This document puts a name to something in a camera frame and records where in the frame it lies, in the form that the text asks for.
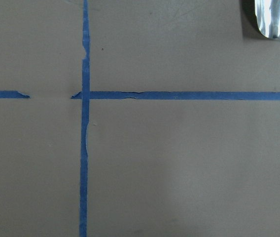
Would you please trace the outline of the steel scoop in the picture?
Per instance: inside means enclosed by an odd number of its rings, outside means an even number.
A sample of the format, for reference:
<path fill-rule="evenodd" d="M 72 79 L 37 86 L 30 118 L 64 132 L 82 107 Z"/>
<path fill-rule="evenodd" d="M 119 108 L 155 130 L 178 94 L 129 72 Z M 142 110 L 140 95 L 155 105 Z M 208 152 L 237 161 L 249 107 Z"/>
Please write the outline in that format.
<path fill-rule="evenodd" d="M 280 0 L 241 0 L 243 34 L 257 39 L 280 39 Z"/>

